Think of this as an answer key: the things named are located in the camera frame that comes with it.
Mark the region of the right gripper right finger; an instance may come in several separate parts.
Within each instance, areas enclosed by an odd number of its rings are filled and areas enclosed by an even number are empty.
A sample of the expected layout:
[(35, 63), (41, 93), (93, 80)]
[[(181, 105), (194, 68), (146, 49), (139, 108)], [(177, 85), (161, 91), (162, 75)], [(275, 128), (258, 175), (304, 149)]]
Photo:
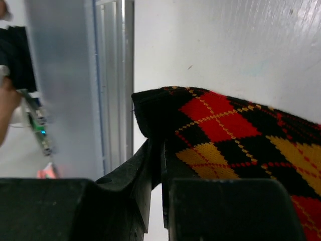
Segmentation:
[(168, 145), (161, 154), (169, 240), (305, 240), (282, 184), (272, 179), (202, 179)]

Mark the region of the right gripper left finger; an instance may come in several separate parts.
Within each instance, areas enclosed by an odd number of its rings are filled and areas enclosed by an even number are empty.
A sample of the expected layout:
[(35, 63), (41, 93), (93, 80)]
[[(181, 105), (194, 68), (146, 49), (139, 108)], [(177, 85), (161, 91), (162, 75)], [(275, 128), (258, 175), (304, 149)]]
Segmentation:
[(97, 181), (1, 179), (1, 240), (143, 240), (151, 144)]

